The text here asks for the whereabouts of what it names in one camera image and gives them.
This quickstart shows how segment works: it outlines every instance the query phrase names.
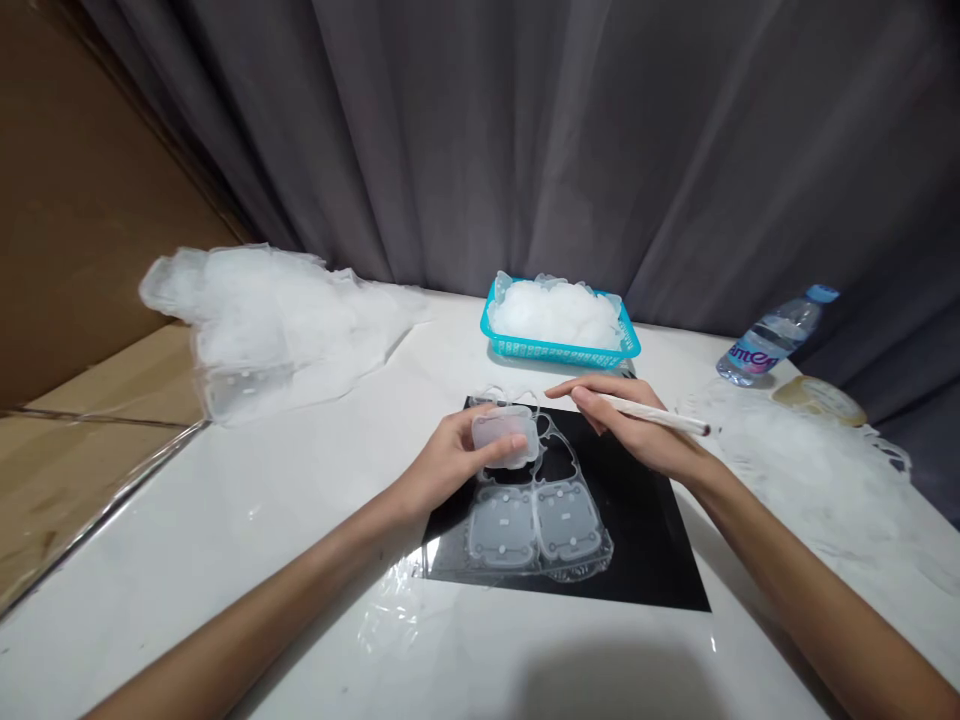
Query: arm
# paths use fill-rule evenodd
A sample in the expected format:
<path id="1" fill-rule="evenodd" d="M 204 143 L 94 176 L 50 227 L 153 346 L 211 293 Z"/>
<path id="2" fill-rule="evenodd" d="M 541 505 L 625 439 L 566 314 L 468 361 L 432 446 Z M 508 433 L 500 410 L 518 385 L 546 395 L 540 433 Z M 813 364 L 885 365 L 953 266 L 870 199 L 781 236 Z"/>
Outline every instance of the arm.
<path id="1" fill-rule="evenodd" d="M 590 375 L 547 396 L 570 394 L 598 433 L 609 429 L 638 460 L 690 490 L 852 717 L 960 718 L 956 690 L 722 462 L 685 435 L 621 415 L 591 391 L 665 409 L 650 386 Z"/>
<path id="2" fill-rule="evenodd" d="M 329 535 L 117 690 L 86 717 L 221 718 L 345 586 L 522 435 L 481 450 L 470 423 L 481 405 L 443 419 L 413 464 Z"/>

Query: gray curtain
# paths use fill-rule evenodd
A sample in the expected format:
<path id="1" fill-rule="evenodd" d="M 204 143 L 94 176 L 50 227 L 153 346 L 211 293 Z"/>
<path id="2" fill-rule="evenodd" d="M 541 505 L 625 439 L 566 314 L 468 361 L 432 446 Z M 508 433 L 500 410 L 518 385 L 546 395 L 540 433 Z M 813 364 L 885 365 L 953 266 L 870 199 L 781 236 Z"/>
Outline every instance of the gray curtain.
<path id="1" fill-rule="evenodd" d="M 83 4 L 277 246 L 472 295 L 499 269 L 549 272 L 623 295 L 637 321 L 729 335 L 835 285 L 802 367 L 923 456 L 942 508 L 960 498 L 960 455 L 916 429 L 960 426 L 957 354 L 929 355 L 956 345 L 960 270 L 939 6 Z"/>

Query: hand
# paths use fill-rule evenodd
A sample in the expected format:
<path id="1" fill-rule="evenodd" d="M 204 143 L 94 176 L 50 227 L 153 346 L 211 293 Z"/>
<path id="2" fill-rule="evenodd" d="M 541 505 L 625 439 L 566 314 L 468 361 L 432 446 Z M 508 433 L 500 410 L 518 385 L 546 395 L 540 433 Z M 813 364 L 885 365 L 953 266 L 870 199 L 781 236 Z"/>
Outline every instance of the hand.
<path id="1" fill-rule="evenodd" d="M 473 418 L 494 407 L 478 405 L 440 421 L 416 460 L 391 487 L 410 514 L 432 512 L 484 465 L 527 446 L 523 435 L 507 435 L 479 450 L 473 449 Z"/>
<path id="2" fill-rule="evenodd" d="M 551 388 L 545 394 L 549 398 L 569 395 L 598 435 L 609 428 L 637 460 L 674 480 L 689 484 L 724 467 L 684 433 L 621 415 L 591 391 L 666 410 L 645 381 L 610 375 L 585 375 Z"/>

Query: person's left hand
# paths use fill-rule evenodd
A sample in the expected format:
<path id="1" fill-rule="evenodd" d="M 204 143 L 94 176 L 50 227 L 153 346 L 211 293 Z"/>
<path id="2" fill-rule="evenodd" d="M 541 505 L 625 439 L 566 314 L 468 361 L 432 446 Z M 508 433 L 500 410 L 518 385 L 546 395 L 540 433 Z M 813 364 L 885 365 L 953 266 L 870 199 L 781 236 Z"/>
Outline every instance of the person's left hand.
<path id="1" fill-rule="evenodd" d="M 527 446 L 523 435 L 507 435 L 479 450 L 473 449 L 473 418 L 494 407 L 484 403 L 440 421 L 417 459 L 391 488 L 410 514 L 432 512 L 484 465 Z"/>

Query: finger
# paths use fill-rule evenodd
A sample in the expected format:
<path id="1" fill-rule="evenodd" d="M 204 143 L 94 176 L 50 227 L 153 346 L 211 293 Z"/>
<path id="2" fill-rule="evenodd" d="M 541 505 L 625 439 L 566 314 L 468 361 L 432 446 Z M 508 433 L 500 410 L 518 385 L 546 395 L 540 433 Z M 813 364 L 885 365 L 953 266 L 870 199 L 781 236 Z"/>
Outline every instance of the finger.
<path id="1" fill-rule="evenodd" d="M 612 375 L 584 375 L 550 388 L 544 394 L 548 398 L 563 397 L 569 395 L 575 387 L 585 387 L 594 392 L 616 395 L 624 400 L 633 400 L 661 410 L 667 409 L 645 380 L 630 380 Z"/>
<path id="2" fill-rule="evenodd" d="M 595 422 L 610 428 L 617 437 L 620 437 L 621 433 L 627 432 L 633 424 L 633 420 L 621 415 L 619 411 L 614 409 L 613 405 L 603 398 L 597 397 L 582 385 L 573 388 L 570 397 L 584 415 L 588 415 Z"/>
<path id="3" fill-rule="evenodd" d="M 482 405 L 476 405 L 475 407 L 447 415 L 443 419 L 443 422 L 447 424 L 447 427 L 453 428 L 454 432 L 458 435 L 467 438 L 470 435 L 470 426 L 473 423 L 473 419 L 479 415 L 486 415 L 496 407 L 496 403 L 483 403 Z"/>
<path id="4" fill-rule="evenodd" d="M 526 446 L 527 438 L 523 435 L 504 435 L 489 445 L 484 445 L 479 450 L 468 453 L 468 455 L 473 463 L 473 471 L 476 472 L 485 465 L 489 465 L 517 450 L 522 450 Z"/>
<path id="5" fill-rule="evenodd" d="M 603 435 L 603 434 L 607 431 L 607 428 L 606 428 L 606 426 L 605 426 L 603 423 L 597 422 L 596 420 L 594 420 L 592 417 L 590 417 L 590 416 L 587 415 L 586 413 L 580 413 L 580 414 L 583 415 L 583 419 L 586 420 L 586 421 L 590 424 L 590 427 L 593 428 L 593 431 L 594 431 L 597 435 Z"/>

